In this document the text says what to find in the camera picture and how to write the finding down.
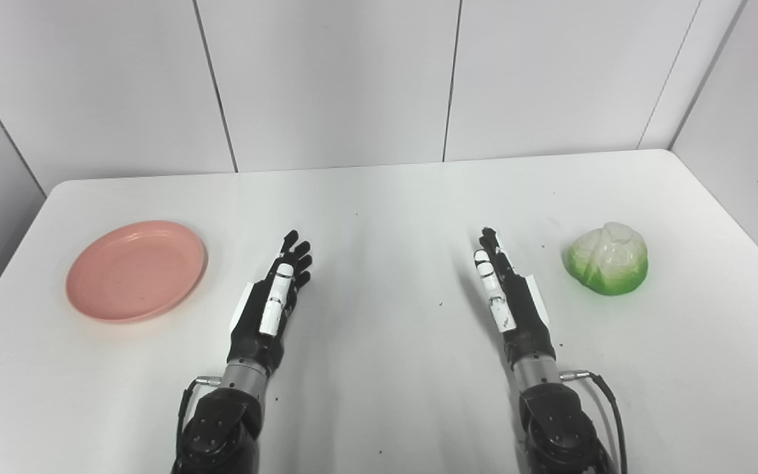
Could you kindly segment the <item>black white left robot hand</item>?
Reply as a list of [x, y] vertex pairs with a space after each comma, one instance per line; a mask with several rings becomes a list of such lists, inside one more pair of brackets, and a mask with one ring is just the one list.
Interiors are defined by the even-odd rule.
[[228, 362], [253, 362], [271, 376], [285, 354], [283, 336], [300, 290], [312, 278], [309, 241], [292, 229], [264, 278], [250, 283], [241, 295], [230, 336]]

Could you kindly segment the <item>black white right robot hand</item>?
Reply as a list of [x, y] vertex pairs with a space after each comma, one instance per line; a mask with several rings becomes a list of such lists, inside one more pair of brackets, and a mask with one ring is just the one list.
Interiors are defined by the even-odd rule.
[[536, 282], [532, 276], [515, 272], [493, 228], [482, 228], [478, 242], [480, 249], [473, 253], [473, 261], [488, 308], [503, 337], [507, 363], [513, 367], [527, 357], [556, 360]]

